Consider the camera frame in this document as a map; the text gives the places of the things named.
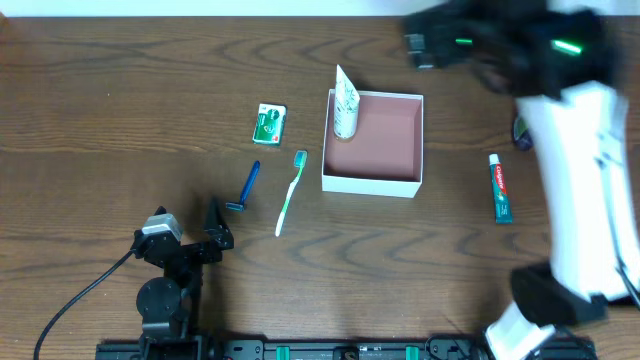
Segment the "clear hand sanitizer pump bottle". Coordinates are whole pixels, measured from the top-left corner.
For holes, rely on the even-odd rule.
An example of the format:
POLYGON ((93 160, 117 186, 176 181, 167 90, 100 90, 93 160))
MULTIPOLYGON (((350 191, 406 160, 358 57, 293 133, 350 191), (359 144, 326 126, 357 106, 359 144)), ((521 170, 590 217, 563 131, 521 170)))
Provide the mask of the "clear hand sanitizer pump bottle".
POLYGON ((514 146, 520 151, 528 151, 533 147, 526 121, 520 115, 512 123, 511 135, 514 146))

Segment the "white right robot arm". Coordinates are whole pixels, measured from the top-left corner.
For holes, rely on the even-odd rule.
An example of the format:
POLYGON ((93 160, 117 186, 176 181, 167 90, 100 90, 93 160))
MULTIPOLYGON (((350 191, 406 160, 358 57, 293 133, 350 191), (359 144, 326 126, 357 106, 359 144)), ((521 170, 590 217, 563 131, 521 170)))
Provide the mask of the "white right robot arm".
POLYGON ((639 299, 639 236, 626 156, 619 52, 594 9, 544 1, 448 1, 403 21, 419 69, 469 62, 514 100, 538 159, 552 247, 514 269, 512 303, 489 325, 478 359, 527 359, 560 329, 639 299))

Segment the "white lotion tube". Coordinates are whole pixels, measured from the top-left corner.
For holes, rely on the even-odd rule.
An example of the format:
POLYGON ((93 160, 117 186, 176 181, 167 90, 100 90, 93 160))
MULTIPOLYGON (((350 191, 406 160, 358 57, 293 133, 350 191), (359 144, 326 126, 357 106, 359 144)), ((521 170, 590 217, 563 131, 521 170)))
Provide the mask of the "white lotion tube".
POLYGON ((334 134, 342 141, 355 136, 360 95, 340 65, 336 66, 334 94, 334 134))

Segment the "Colgate toothpaste tube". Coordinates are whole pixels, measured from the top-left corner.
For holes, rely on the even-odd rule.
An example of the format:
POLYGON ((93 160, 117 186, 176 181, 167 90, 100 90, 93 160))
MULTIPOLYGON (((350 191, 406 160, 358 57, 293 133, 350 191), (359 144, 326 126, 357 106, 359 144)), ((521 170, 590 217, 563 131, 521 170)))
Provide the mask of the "Colgate toothpaste tube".
POLYGON ((489 155, 489 170, 491 173, 496 223, 511 224, 513 222, 511 204, 507 194, 502 165, 496 153, 489 155))

